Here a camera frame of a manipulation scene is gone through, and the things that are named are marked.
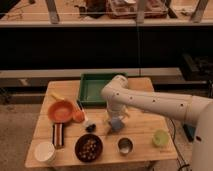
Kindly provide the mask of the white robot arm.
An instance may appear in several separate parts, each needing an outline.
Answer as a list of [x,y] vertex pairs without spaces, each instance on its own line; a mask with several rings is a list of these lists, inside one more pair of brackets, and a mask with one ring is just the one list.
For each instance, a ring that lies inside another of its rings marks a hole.
[[127,105],[195,127],[191,171],[213,171],[212,98],[128,89],[128,80],[122,75],[116,75],[101,96],[110,117],[118,116]]

